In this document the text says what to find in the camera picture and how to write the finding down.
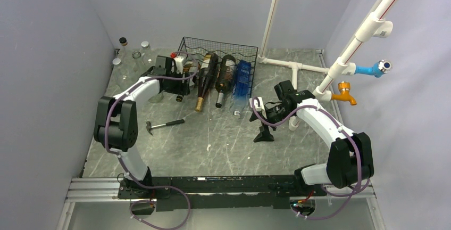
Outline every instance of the dark wine bottle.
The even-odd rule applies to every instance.
[[[202,105],[204,98],[210,89],[214,77],[216,76],[216,70],[218,68],[218,56],[215,53],[207,53],[204,57],[204,62],[201,65],[198,81],[197,102],[194,110],[197,112],[202,111]]]
[[[222,58],[218,80],[216,81],[216,91],[218,91],[218,99],[216,100],[217,108],[222,107],[224,94],[232,90],[233,77],[237,68],[236,62],[237,60],[235,57],[230,54],[227,54]]]

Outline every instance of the hammer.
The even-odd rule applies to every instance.
[[[163,127],[163,126],[178,125],[178,124],[182,124],[182,123],[184,123],[184,122],[185,122],[184,119],[180,119],[180,120],[175,120],[175,121],[172,121],[172,122],[167,122],[167,123],[162,124],[162,125],[155,125],[155,126],[152,126],[151,122],[147,121],[147,122],[146,122],[146,125],[147,125],[147,126],[146,126],[146,129],[147,129],[147,131],[153,136],[153,134],[152,134],[152,129],[160,128],[160,127]]]

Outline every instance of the white wall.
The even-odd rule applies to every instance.
[[[351,1],[326,47],[328,65],[374,1]],[[393,70],[380,79],[341,78],[358,102],[340,102],[343,119],[372,139],[373,183],[388,229],[451,229],[451,0],[399,0],[387,20],[391,36],[372,38],[352,61],[389,59]]]
[[[55,229],[113,46],[89,0],[0,0],[0,229]]]
[[[177,47],[183,36],[260,46],[271,0],[91,0],[113,44]],[[349,0],[280,0],[270,47],[324,48]]]

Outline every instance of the hammer head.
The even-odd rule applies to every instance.
[[[147,121],[147,122],[146,122],[146,130],[147,130],[148,133],[150,133],[152,136],[154,136],[154,135],[152,134],[152,125],[151,125],[151,122],[150,122],[150,121]]]

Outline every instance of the tap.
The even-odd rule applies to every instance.
[[[351,90],[350,83],[343,81],[338,84],[338,89],[340,90],[340,94],[332,94],[331,100],[349,101],[351,106],[357,105],[357,101],[349,94],[349,90]]]

